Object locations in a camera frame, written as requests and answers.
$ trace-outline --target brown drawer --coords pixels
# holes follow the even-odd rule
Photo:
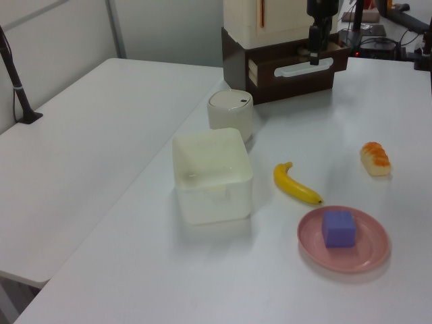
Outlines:
[[[343,49],[335,43],[329,43],[328,50],[321,52],[321,63],[325,63],[325,59],[332,58],[333,60],[332,62],[327,62],[325,70],[309,72],[298,76],[275,76],[275,70],[282,67],[292,68],[293,65],[303,63],[306,68],[311,68],[308,64],[308,57],[297,55],[297,48],[305,47],[307,43],[300,41],[289,43],[289,45],[281,45],[278,51],[275,48],[262,48],[260,51],[250,53],[248,58],[248,77],[255,87],[267,88],[291,82],[307,82],[310,78],[320,78],[321,76],[328,76],[346,69],[349,49]]]

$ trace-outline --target purple cube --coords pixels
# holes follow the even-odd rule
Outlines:
[[[326,248],[351,248],[356,241],[356,224],[350,211],[325,211],[323,232]]]

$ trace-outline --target white cylindrical container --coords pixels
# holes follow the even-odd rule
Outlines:
[[[249,92],[222,90],[207,103],[209,126],[212,130],[235,128],[246,142],[252,135],[253,98]]]

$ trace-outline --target banana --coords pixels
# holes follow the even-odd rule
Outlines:
[[[321,204],[323,199],[310,188],[299,184],[288,175],[289,168],[292,167],[292,162],[276,165],[273,171],[273,178],[276,185],[284,192],[303,200],[310,204]]]

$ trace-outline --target white wall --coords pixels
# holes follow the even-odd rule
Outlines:
[[[105,0],[66,1],[5,34],[34,110],[104,60],[117,57]],[[14,124],[11,107],[12,85],[0,60],[0,133]],[[22,115],[18,100],[16,111],[17,117]]]
[[[128,59],[222,66],[223,0],[111,0]]]

